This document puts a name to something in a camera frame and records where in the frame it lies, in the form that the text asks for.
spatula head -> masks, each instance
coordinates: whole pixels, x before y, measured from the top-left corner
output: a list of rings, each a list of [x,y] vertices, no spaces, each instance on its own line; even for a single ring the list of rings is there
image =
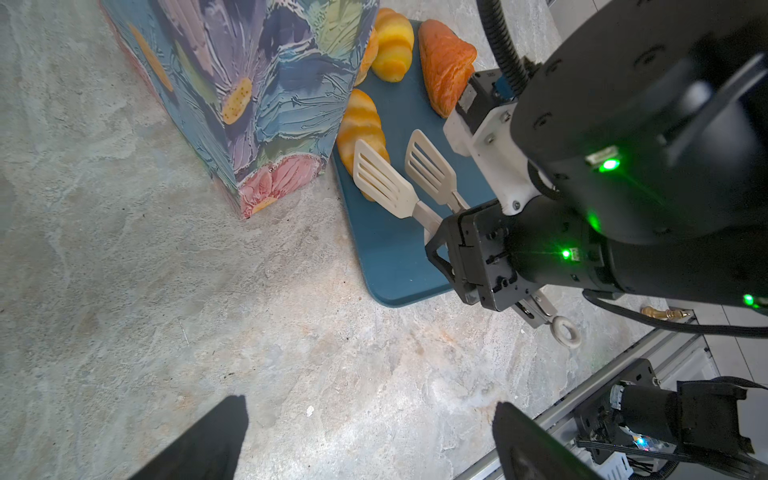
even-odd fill
[[[456,172],[420,130],[414,130],[406,150],[406,174],[439,205],[456,190]]]
[[[413,185],[364,140],[355,143],[352,178],[355,185],[398,218],[413,215],[419,201]]]

blue cutting board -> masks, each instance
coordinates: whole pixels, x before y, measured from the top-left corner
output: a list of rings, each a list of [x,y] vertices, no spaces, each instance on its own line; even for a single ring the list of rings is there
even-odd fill
[[[382,119],[386,149],[392,166],[406,179],[405,157],[408,140],[415,129],[423,131],[456,170],[458,192],[470,207],[493,200],[495,195],[470,157],[455,154],[442,133],[445,123],[432,110],[424,86],[419,58],[419,25],[411,20],[415,34],[413,63],[399,83],[388,83],[368,72],[357,88],[366,92]],[[346,205],[349,227],[360,258],[368,291],[379,303],[399,307],[418,302],[451,289],[445,277],[427,260],[424,227],[413,218],[397,218],[376,202],[366,200],[333,148],[339,188]],[[414,184],[419,199],[441,217],[451,215]]]

spatula handle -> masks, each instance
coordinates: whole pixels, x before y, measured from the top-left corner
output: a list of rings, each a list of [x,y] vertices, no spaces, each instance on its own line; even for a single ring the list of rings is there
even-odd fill
[[[469,205],[464,201],[464,197],[454,190],[451,192],[451,197],[448,199],[448,208],[451,209],[451,212],[457,214],[458,212],[469,210]]]
[[[424,227],[424,230],[429,232],[429,238],[425,238],[426,242],[434,237],[435,232],[440,228],[440,223],[442,223],[442,217],[420,200],[413,208],[413,218],[417,219],[417,221]]]

painted flower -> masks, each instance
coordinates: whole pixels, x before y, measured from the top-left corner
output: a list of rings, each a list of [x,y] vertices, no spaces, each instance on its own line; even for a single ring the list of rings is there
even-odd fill
[[[247,166],[258,153],[253,115],[248,121],[238,120],[257,100],[271,62],[259,45],[266,4],[160,0],[165,15],[177,31],[177,41],[188,45],[215,85],[221,105],[217,113],[223,123],[231,126],[227,130],[227,146],[235,172]]]
[[[131,50],[131,46],[120,35],[120,32],[118,32],[118,29],[115,26],[115,24],[112,23],[111,20],[107,23],[109,24],[109,27],[112,30],[112,33],[114,34],[115,39],[118,41],[118,46],[123,52],[125,52],[126,56],[128,57],[128,62],[131,63],[131,66],[134,68],[134,70],[136,70],[139,76],[141,77],[141,79],[144,80],[144,83],[149,87],[149,91],[152,93],[152,95],[157,99],[157,101],[160,104],[162,104],[163,101],[160,98],[160,94],[157,93],[157,89],[154,87],[154,84],[152,84],[152,79],[149,77],[149,72],[147,72],[147,69],[144,68],[144,64],[141,63],[141,60],[139,60],[139,57],[136,56],[133,50]]]
[[[160,83],[163,84],[168,91],[173,91],[174,86],[171,84],[168,74],[165,73],[165,68],[163,68],[160,59],[154,54],[154,49],[149,45],[149,42],[147,42],[138,28],[131,23],[128,24],[128,28],[131,30],[136,42],[139,44],[139,48],[144,53],[144,58],[147,59],[147,63],[157,75],[157,79],[160,80]]]
[[[245,218],[250,217],[278,198],[307,185],[322,168],[320,157],[313,154],[291,154],[274,165],[261,167],[240,187],[240,202]]]

white spatula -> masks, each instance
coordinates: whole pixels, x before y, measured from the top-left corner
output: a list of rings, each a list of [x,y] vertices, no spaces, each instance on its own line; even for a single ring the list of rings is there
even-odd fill
[[[457,214],[469,205],[456,191],[456,172],[420,130],[414,130],[406,149],[406,174],[439,205]]]
[[[435,235],[442,218],[419,200],[413,185],[364,140],[355,143],[352,170],[355,185],[398,218],[414,217],[424,227],[424,244]]]

